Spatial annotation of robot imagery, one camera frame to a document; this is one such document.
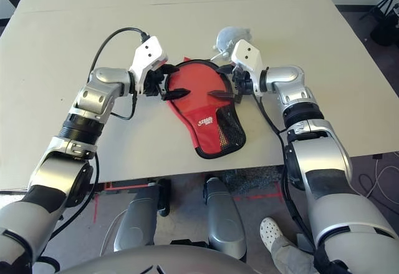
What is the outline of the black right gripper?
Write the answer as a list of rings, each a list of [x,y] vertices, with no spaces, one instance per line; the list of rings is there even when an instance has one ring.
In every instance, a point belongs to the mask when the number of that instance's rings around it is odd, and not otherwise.
[[[209,95],[217,99],[234,99],[235,102],[241,102],[243,95],[252,94],[252,80],[250,73],[240,68],[235,68],[234,65],[226,64],[217,68],[219,74],[233,74],[232,81],[237,94],[225,91],[210,91]]]

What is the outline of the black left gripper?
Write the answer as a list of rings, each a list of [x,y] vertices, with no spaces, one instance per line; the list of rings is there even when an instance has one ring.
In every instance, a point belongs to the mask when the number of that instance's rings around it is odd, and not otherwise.
[[[160,95],[163,100],[175,100],[188,95],[190,93],[188,89],[175,89],[165,92],[163,88],[165,74],[172,74],[178,71],[179,68],[173,64],[163,64],[157,70],[148,71],[145,78],[145,95],[148,97]]]

